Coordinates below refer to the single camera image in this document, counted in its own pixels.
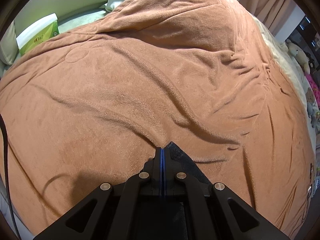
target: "metal screw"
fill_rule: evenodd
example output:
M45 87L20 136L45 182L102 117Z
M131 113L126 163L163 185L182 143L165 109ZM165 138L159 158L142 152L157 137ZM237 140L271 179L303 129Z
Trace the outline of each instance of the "metal screw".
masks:
M109 184L109 183L102 183L101 184L101 186L100 186L100 188L102 189L102 190L108 190L108 189L110 189L111 188L111 185Z
M149 177L149 173L147 173L147 172L141 172L141 173L139 174L139 177L142 178L142 179L146 179L147 177Z
M185 179L187 175L184 172L179 172L177 173L177 178L178 179Z
M214 187L215 187L217 190L224 190L224 184L221 183L221 182L218 182L218 183L214 184Z

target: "brown blanket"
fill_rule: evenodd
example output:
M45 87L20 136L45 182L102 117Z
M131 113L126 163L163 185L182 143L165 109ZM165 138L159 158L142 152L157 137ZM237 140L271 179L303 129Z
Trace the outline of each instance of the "brown blanket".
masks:
M291 238L306 216L304 109L236 0L126 0L22 57L0 111L12 200L34 234L170 141Z

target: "black cable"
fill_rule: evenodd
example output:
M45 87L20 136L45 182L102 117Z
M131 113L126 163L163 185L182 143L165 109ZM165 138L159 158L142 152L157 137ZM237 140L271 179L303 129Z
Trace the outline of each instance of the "black cable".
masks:
M16 224L16 220L14 218L13 209L12 209L12 203L10 198L10 191L9 191L9 174L8 174L8 135L7 135L7 129L5 128L5 124L3 121L3 118L0 114L0 128L2 132L2 138L3 138L3 160L4 160L4 179L5 179L5 189L7 191L7 198L8 198L8 205L10 209L10 214L13 222L14 229L17 232L18 238L21 240L18 227Z

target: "pink curtain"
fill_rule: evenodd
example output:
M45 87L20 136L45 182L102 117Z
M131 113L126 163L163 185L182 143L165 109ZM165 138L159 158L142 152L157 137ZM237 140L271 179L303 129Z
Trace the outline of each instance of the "pink curtain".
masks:
M273 35L279 32L296 6L293 0L240 0L239 2Z

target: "stuffed animal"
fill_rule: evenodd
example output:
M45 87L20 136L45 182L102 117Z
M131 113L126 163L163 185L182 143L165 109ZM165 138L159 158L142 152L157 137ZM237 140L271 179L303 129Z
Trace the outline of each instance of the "stuffed animal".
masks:
M299 65L303 68L304 72L310 74L309 60L307 55L298 45L292 43L289 39L286 40L286 43L289 49L289 56L294 57L299 63Z
M285 42L280 42L279 43L279 48L282 49L284 52L289 54L289 48Z
M315 60L311 57L311 54L304 51L304 53L306 54L307 58L308 58L308 61L309 61L309 67L310 69L311 68L314 68L315 67Z
M306 99L307 99L308 116L311 118L312 127L315 128L319 124L320 112L316 112L313 109L313 104L315 103L316 98L315 98L315 95L313 94L311 88L308 88L308 90L307 90Z

